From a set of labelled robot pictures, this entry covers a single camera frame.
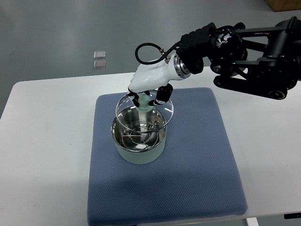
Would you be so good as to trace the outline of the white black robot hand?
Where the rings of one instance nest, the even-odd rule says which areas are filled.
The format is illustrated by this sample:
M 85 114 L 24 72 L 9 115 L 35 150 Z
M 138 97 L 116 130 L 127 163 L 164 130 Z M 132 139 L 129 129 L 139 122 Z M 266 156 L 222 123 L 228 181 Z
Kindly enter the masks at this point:
M 165 104 L 171 97 L 173 87 L 170 81 L 181 81 L 190 77 L 191 73 L 178 57 L 173 54 L 169 62 L 161 61 L 153 65 L 139 65 L 128 86 L 128 96 L 136 107 L 139 107 L 139 94 L 150 94 L 156 89 L 156 98 L 148 105 L 156 106 Z

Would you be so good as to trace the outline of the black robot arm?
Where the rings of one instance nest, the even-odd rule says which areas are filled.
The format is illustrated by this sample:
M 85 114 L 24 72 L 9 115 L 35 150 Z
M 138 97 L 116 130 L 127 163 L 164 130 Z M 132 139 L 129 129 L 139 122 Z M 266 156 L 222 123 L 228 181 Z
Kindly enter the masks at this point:
M 282 100 L 301 79 L 301 22 L 292 17 L 253 29 L 210 23 L 183 35 L 176 53 L 192 74 L 207 57 L 222 89 Z

